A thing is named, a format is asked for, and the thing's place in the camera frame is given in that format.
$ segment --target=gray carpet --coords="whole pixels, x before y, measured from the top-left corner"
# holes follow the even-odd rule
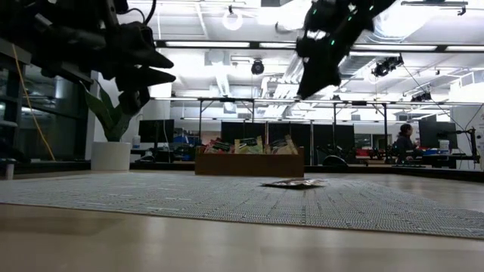
[[[0,202],[219,221],[484,238],[484,214],[346,179],[324,187],[260,187],[277,178],[105,174],[0,181]]]

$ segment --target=white planter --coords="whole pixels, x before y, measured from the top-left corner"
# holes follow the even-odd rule
[[[91,152],[91,170],[128,171],[130,143],[94,142]]]

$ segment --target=wooden floor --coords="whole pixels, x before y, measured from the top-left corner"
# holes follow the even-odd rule
[[[348,175],[324,175],[324,177]],[[355,178],[484,212],[484,186]],[[484,242],[0,205],[0,271],[483,271]]]

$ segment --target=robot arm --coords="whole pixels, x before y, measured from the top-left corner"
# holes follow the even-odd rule
[[[395,0],[317,0],[304,22],[304,36],[296,41],[296,52],[304,58],[304,73],[297,94],[312,96],[329,85],[341,84],[338,65],[349,54],[363,30],[374,31],[373,18]],[[321,30],[326,36],[314,40],[308,31]]]
[[[66,61],[115,78],[123,112],[135,115],[150,100],[147,87],[175,77],[150,68],[173,63],[156,51],[147,22],[118,23],[127,10],[126,0],[2,0],[0,37],[28,50],[45,76]]]

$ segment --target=yellow cable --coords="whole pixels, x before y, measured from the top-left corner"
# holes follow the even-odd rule
[[[37,131],[39,132],[40,137],[42,138],[42,141],[45,144],[45,147],[47,147],[48,153],[51,154],[52,160],[55,161],[55,157],[54,157],[54,154],[52,153],[51,147],[48,145],[48,142],[45,139],[44,134],[42,133],[42,130],[41,130],[41,128],[40,128],[40,126],[39,126],[39,124],[37,122],[36,115],[33,112],[32,104],[30,103],[29,94],[27,93],[27,89],[25,88],[25,82],[23,81],[22,69],[20,68],[20,64],[18,62],[17,49],[15,49],[15,45],[12,45],[12,48],[14,49],[15,63],[17,65],[17,71],[18,71],[18,75],[20,77],[20,83],[22,84],[23,93],[25,94],[25,97],[27,99],[27,104],[29,105],[30,112],[32,113],[33,121],[36,124]]]

